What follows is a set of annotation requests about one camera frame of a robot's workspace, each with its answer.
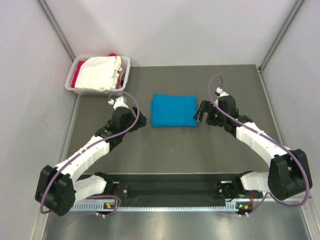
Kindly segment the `blue t shirt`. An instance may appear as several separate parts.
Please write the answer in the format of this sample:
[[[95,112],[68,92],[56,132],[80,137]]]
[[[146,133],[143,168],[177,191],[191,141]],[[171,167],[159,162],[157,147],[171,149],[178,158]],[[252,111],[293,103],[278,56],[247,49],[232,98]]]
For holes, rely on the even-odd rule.
[[[154,128],[193,128],[197,126],[197,98],[155,94],[151,101],[151,125]]]

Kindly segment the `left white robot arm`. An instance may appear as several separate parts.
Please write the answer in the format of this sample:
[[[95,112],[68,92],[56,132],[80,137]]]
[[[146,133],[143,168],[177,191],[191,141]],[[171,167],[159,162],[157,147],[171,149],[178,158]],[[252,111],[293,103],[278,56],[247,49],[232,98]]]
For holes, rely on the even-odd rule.
[[[97,160],[117,147],[128,132],[145,127],[147,118],[134,106],[116,107],[112,118],[71,157],[55,165],[45,166],[39,174],[35,200],[40,213],[53,212],[58,216],[67,214],[76,202],[86,199],[112,199],[110,209],[117,209],[121,200],[115,194],[112,180],[98,172],[80,179]]]

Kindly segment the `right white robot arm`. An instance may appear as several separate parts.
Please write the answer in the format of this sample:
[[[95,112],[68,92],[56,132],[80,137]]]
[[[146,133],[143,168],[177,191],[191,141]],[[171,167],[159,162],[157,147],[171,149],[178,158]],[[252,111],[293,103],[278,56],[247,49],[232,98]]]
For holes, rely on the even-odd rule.
[[[241,115],[231,95],[220,96],[215,103],[202,101],[194,120],[223,128],[240,142],[250,147],[267,164],[267,172],[245,172],[235,180],[233,192],[245,198],[251,191],[270,193],[279,201],[305,192],[312,187],[306,153],[291,150],[265,134],[246,115]]]

